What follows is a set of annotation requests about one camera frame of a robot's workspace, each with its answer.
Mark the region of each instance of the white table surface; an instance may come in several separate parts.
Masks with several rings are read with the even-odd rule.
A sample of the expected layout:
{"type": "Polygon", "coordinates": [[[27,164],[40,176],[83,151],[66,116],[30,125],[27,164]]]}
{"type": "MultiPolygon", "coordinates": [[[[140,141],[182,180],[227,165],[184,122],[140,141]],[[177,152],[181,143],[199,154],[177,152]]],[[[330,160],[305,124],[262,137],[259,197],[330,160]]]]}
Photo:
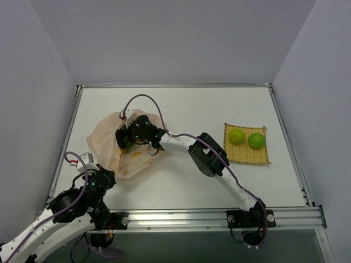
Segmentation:
{"type": "MultiPolygon", "coordinates": [[[[231,164],[244,186],[267,207],[300,207],[305,202],[290,159],[268,88],[88,88],[84,89],[67,146],[68,151],[89,151],[86,137],[97,123],[120,111],[134,95],[151,95],[174,133],[209,133],[223,146],[224,123],[267,127],[270,166],[231,164]]],[[[130,108],[157,114],[147,98],[135,99],[130,108]]],[[[57,195],[70,187],[77,171],[63,164],[57,195]]],[[[130,180],[118,180],[108,190],[110,209],[230,208],[236,203],[213,178],[201,174],[189,155],[166,152],[130,180]]]]}

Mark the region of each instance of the black bracket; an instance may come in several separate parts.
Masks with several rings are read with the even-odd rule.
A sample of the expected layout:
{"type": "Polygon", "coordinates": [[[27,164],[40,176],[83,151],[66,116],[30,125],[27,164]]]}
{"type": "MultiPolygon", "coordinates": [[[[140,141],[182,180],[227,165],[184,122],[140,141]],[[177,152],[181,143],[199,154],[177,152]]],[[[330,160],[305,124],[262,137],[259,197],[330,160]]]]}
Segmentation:
{"type": "MultiPolygon", "coordinates": [[[[202,133],[198,138],[209,144],[229,165],[227,153],[211,136],[207,133],[202,133]]],[[[205,152],[204,150],[207,150],[207,147],[199,141],[196,141],[193,145],[189,146],[188,153],[203,174],[209,177],[214,177],[215,175],[222,176],[224,164],[212,151],[205,152]]]]}
{"type": "Polygon", "coordinates": [[[37,255],[30,255],[28,259],[25,261],[25,263],[36,263],[35,259],[37,258],[37,255]]]}
{"type": "Polygon", "coordinates": [[[115,225],[112,230],[126,230],[128,229],[129,214],[127,212],[115,212],[111,214],[111,219],[114,220],[115,225]]]}
{"type": "MultiPolygon", "coordinates": [[[[266,209],[268,227],[275,227],[275,218],[272,210],[266,209]]],[[[249,212],[243,210],[228,210],[227,225],[228,228],[259,228],[262,226],[262,211],[260,209],[251,209],[249,212]]]]}
{"type": "Polygon", "coordinates": [[[128,128],[123,125],[116,130],[115,135],[118,146],[124,151],[129,150],[137,140],[151,143],[153,148],[161,150],[160,140],[165,133],[165,130],[153,125],[147,115],[140,115],[128,128]]]}

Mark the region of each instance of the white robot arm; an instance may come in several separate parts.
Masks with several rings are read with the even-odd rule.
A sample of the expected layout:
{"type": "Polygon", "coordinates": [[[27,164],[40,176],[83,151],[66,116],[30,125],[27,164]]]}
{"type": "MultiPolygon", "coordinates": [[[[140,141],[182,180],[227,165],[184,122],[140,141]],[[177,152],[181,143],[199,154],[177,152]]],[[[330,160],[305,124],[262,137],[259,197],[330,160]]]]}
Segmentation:
{"type": "Polygon", "coordinates": [[[0,262],[42,262],[61,245],[89,230],[103,229],[114,218],[103,197],[116,183],[115,173],[94,165],[90,153],[71,154],[78,158],[77,170],[84,172],[74,178],[70,189],[48,204],[35,222],[0,248],[0,262]],[[82,176],[85,182],[77,189],[75,181],[82,176]]]}
{"type": "MultiPolygon", "coordinates": [[[[160,145],[165,151],[178,151],[183,153],[189,153],[189,149],[191,149],[196,144],[196,142],[197,141],[193,138],[172,137],[165,134],[160,140],[160,145]]],[[[203,165],[203,169],[206,170],[206,167],[204,164],[198,164],[198,166],[200,166],[199,169],[200,170],[202,169],[201,165],[203,165]]],[[[239,187],[234,177],[230,175],[227,170],[224,170],[222,172],[222,175],[218,175],[218,174],[212,175],[210,173],[210,176],[217,179],[220,182],[220,184],[224,186],[224,188],[230,193],[230,195],[235,200],[237,206],[241,210],[249,211],[256,204],[256,200],[250,194],[248,194],[247,192],[245,192],[243,189],[239,187]]]]}

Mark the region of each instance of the metal frame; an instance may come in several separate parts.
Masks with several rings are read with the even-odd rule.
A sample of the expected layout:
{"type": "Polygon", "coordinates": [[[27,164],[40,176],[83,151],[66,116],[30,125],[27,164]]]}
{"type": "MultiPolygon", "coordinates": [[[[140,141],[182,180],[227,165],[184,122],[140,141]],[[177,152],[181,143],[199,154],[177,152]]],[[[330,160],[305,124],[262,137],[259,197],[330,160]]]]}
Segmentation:
{"type": "Polygon", "coordinates": [[[304,193],[306,204],[309,205],[310,207],[312,207],[313,206],[313,201],[312,201],[310,192],[308,190],[308,186],[307,186],[307,182],[306,182],[305,176],[303,174],[303,171],[302,171],[302,168],[301,168],[300,163],[298,161],[298,158],[297,158],[294,150],[292,149],[290,138],[289,138],[289,135],[287,133],[284,121],[283,121],[283,119],[281,117],[281,114],[279,112],[278,105],[277,105],[275,97],[274,97],[274,91],[273,91],[271,86],[269,87],[269,92],[270,92],[270,97],[271,97],[273,105],[274,105],[274,109],[275,109],[276,115],[277,115],[279,123],[280,123],[281,131],[283,132],[285,143],[286,143],[286,146],[288,148],[288,151],[289,151],[289,154],[290,154],[290,158],[291,158],[291,161],[292,161],[295,173],[297,175],[297,180],[298,180],[298,182],[300,184],[300,187],[301,187],[301,191],[304,193]]]}
{"type": "MultiPolygon", "coordinates": [[[[279,230],[315,230],[316,236],[319,241],[322,254],[325,262],[333,263],[333,256],[330,245],[327,241],[326,222],[322,207],[313,207],[313,202],[307,187],[307,182],[304,177],[301,166],[299,165],[298,158],[294,153],[288,133],[286,131],[284,122],[279,112],[277,103],[274,98],[274,92],[270,83],[262,85],[248,85],[248,84],[94,84],[82,85],[78,87],[75,100],[73,103],[72,114],[70,117],[69,126],[67,129],[66,137],[63,143],[61,154],[58,160],[58,165],[55,170],[53,183],[48,196],[48,201],[54,197],[56,184],[61,171],[63,163],[63,156],[66,151],[73,124],[76,118],[77,110],[80,104],[82,92],[86,88],[209,88],[209,87],[252,87],[252,88],[268,88],[270,96],[286,141],[286,145],[292,159],[295,173],[301,190],[306,200],[306,207],[292,207],[292,208],[269,208],[273,210],[275,220],[277,223],[276,228],[270,228],[272,231],[279,230]]],[[[189,209],[189,210],[130,210],[123,211],[129,213],[130,222],[127,231],[114,232],[128,232],[128,233],[141,233],[141,232],[195,232],[195,231],[227,231],[226,211],[234,209],[189,209]]],[[[106,231],[93,231],[94,233],[105,233],[106,231]]]]}
{"type": "MultiPolygon", "coordinates": [[[[128,233],[228,231],[228,209],[131,210],[128,233]]],[[[320,207],[273,208],[278,230],[322,230],[325,220],[320,207]]],[[[107,233],[107,230],[93,231],[107,233]]]]}

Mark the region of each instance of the screw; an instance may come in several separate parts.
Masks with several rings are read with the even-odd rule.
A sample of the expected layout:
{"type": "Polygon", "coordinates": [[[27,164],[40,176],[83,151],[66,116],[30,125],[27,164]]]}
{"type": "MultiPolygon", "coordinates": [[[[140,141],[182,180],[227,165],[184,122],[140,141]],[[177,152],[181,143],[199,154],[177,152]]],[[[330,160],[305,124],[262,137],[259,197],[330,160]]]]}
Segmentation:
{"type": "Polygon", "coordinates": [[[129,223],[129,218],[127,218],[126,216],[123,217],[123,218],[121,219],[121,223],[122,223],[123,226],[128,225],[128,223],[129,223]]]}
{"type": "Polygon", "coordinates": [[[229,216],[227,217],[227,220],[228,220],[228,222],[234,222],[234,221],[235,221],[233,215],[229,215],[229,216]]]}
{"type": "Polygon", "coordinates": [[[274,222],[274,215],[267,215],[268,222],[274,222]]]}

